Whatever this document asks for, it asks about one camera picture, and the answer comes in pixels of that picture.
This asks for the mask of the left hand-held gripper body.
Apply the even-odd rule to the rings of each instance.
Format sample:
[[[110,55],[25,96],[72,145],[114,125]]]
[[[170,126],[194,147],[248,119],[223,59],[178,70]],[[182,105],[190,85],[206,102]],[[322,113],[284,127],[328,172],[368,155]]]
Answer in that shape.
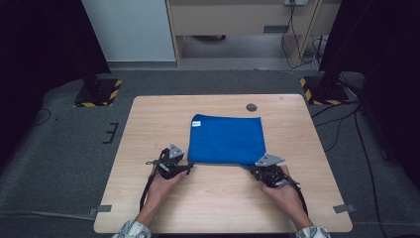
[[[147,162],[147,165],[154,166],[151,177],[153,178],[155,175],[160,175],[164,179],[173,179],[178,174],[184,172],[186,166],[179,164],[183,159],[183,156],[184,151],[174,144],[163,149],[156,160]]]

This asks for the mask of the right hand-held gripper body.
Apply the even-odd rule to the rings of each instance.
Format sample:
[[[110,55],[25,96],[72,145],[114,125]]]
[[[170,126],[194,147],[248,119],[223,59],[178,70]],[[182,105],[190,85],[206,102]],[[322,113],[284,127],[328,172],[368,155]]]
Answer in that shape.
[[[260,167],[259,172],[263,176],[262,183],[271,188],[277,188],[283,184],[289,183],[294,186],[298,186],[298,182],[288,176],[279,163],[283,163],[285,158],[264,154],[258,161],[255,162],[255,166]]]

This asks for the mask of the blue cloth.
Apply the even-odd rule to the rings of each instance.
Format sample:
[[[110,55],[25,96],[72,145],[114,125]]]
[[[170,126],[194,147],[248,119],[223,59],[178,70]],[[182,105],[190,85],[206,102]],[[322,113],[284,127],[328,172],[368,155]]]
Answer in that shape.
[[[196,114],[191,120],[189,162],[250,166],[265,153],[260,117]]]

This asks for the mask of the person's right hand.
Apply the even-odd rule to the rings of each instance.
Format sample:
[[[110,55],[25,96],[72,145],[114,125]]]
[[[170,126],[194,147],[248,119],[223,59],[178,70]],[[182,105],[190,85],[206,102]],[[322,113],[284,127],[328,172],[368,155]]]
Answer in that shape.
[[[277,188],[271,188],[263,183],[262,191],[272,198],[275,204],[291,219],[301,218],[305,215],[298,193],[291,184],[286,183]]]

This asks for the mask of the person's left hand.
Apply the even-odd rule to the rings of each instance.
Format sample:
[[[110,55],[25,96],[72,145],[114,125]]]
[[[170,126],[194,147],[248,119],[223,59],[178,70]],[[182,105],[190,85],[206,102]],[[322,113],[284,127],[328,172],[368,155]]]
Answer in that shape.
[[[146,202],[142,210],[155,210],[158,212],[159,208],[163,205],[164,201],[168,198],[171,190],[182,181],[184,177],[174,177],[165,179],[160,175],[156,175],[149,188]]]

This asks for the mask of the black floor tape mark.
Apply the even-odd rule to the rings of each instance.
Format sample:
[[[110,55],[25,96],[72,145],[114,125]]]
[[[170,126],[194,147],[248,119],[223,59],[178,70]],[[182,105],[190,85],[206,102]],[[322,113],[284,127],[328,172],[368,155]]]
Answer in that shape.
[[[109,138],[102,142],[102,144],[112,144],[115,138],[115,135],[118,131],[119,123],[118,122],[112,122],[110,123],[110,126],[113,128],[111,130],[106,131],[106,134],[109,136]]]

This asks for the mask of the grey tape piece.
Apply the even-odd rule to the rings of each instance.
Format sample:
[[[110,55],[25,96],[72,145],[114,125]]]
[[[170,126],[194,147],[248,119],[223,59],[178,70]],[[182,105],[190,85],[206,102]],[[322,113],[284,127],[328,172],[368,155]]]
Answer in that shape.
[[[112,209],[111,204],[106,205],[98,205],[96,208],[90,208],[88,211],[88,215],[95,217],[100,212],[110,212]]]
[[[355,212],[357,209],[353,204],[340,204],[333,207],[336,213],[343,213],[343,212]]]

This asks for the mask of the black stand with striped base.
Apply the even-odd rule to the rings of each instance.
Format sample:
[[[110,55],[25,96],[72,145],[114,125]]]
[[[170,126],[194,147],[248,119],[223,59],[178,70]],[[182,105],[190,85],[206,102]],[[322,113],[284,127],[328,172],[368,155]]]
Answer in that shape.
[[[299,80],[304,96],[310,105],[347,104],[349,96],[339,83],[340,70],[336,65],[328,66],[322,75],[304,76]]]
[[[110,106],[118,95],[122,81],[116,78],[99,79],[93,72],[82,76],[83,86],[74,99],[75,107]]]

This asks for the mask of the white panel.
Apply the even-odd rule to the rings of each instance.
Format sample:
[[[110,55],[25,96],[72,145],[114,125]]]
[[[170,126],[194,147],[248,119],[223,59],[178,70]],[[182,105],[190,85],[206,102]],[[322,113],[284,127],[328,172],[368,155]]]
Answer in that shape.
[[[175,61],[165,0],[82,0],[107,61]]]

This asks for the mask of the light wooden cabinet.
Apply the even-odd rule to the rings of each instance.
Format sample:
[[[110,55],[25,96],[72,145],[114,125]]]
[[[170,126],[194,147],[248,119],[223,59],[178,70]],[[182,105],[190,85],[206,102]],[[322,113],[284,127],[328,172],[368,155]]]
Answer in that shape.
[[[343,0],[309,0],[284,6],[284,0],[165,0],[177,60],[186,36],[282,34],[291,64],[315,36],[330,34]]]

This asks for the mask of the dark curtain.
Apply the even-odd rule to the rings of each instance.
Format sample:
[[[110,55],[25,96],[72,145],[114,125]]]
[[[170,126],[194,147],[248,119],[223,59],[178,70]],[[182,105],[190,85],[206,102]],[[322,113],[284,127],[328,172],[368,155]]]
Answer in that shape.
[[[0,0],[0,168],[49,90],[109,71],[81,0]]]
[[[374,125],[420,187],[420,0],[342,0],[321,69],[365,77]]]

